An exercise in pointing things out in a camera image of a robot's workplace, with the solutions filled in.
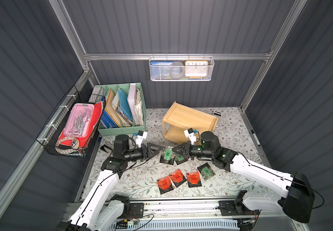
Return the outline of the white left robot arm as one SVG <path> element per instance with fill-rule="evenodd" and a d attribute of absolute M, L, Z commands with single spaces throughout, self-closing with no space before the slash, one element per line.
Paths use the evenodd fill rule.
<path fill-rule="evenodd" d="M 56 231 L 106 231 L 116 219 L 130 213 L 128 196 L 116 194 L 106 208 L 103 206 L 124 172 L 142 166 L 163 150 L 163 146 L 142 140 L 142 136 L 134 140 L 126 134 L 115 137 L 112 155 L 103 162 L 95 185 L 76 212 L 66 222 L 59 222 Z"/>

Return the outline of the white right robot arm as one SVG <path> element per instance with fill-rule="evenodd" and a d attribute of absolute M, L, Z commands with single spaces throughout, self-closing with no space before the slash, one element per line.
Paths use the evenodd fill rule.
<path fill-rule="evenodd" d="M 200 145 L 191 141 L 173 147 L 176 154 L 211 161 L 219 169 L 240 174 L 269 188 L 271 193 L 241 190 L 234 201 L 235 209 L 283 211 L 291 219 L 309 223 L 314 208 L 315 192 L 302 173 L 294 175 L 277 171 L 248 160 L 242 153 L 221 146 L 218 136 L 210 131 L 200 135 Z"/>

